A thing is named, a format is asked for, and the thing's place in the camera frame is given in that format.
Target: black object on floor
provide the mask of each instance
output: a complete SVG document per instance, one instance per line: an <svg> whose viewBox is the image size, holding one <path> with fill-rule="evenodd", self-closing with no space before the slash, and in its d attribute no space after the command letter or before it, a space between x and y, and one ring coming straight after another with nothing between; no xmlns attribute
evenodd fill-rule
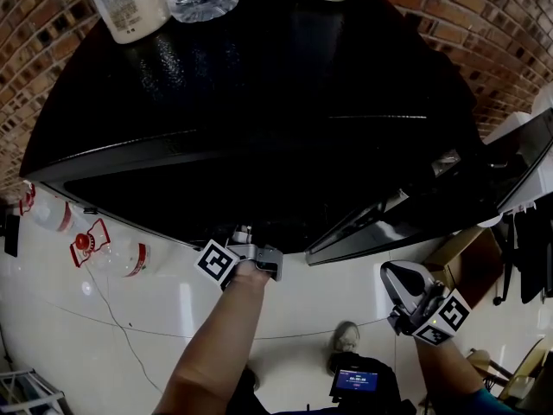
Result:
<svg viewBox="0 0 553 415"><path fill-rule="evenodd" d="M8 215L6 217L6 240L3 243L3 251L17 258L17 243L19 241L19 217Z"/></svg>

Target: phone screen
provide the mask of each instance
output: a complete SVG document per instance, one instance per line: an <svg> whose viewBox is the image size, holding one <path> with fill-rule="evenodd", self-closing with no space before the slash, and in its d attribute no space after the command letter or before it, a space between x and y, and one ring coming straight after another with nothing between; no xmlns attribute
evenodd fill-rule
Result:
<svg viewBox="0 0 553 415"><path fill-rule="evenodd" d="M377 390L377 373L340 370L336 387L351 391L375 392Z"/></svg>

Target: cable on floor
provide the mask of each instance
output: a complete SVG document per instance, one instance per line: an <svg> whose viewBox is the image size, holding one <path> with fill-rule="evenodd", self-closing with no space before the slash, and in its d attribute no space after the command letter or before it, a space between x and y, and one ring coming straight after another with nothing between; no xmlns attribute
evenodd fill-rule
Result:
<svg viewBox="0 0 553 415"><path fill-rule="evenodd" d="M156 386L156 383L154 383L154 381L152 381L148 374L146 373L146 367L144 367L144 363L142 363L142 361L140 360L140 358L138 358L138 355L137 353L135 352L135 349L132 348L131 344L130 344L130 340L129 340L129 336L127 335L127 331L125 330L125 328L123 326L121 326L121 324L119 324L119 322L116 320L115 316L113 315L113 312L111 311L111 306L110 304L108 303L108 301L105 299L104 297L104 294L102 293L102 291L100 290L99 286L98 286L98 283L96 283L96 278L94 278L94 276L92 275L92 272L90 272L90 269L88 269L88 266L86 265L86 263L84 263L84 267L86 268L86 271L88 271L90 277L92 278L92 282L94 283L94 286L96 286L96 290L98 291L98 294L102 297L102 299L104 300L104 303L107 305L107 309L110 311L110 315L111 315L111 318L113 319L113 322L117 324L117 326L123 330L123 333L124 333L124 337L127 339L127 344L129 345L129 349L130 351L132 352L133 355L135 355L135 358L137 359L138 361L138 364L140 364L140 367L142 368L142 372L144 374L144 377L146 377L146 380L149 381L149 383L159 392L159 393L163 393L162 389L160 389L158 386Z"/></svg>

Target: gray sneaker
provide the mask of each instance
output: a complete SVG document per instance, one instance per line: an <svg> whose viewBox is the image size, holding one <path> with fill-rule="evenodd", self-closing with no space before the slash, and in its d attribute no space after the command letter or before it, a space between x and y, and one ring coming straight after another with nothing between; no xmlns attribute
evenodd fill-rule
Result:
<svg viewBox="0 0 553 415"><path fill-rule="evenodd" d="M330 340L333 354L355 352L359 345L359 328L354 322L341 322Z"/></svg>

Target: cardboard box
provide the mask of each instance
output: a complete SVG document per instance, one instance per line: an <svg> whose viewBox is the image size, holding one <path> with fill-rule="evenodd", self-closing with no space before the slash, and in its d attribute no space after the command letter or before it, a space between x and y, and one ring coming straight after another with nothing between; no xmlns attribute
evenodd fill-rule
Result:
<svg viewBox="0 0 553 415"><path fill-rule="evenodd" d="M471 227L455 235L423 264L474 308L503 273L501 250L490 229Z"/></svg>

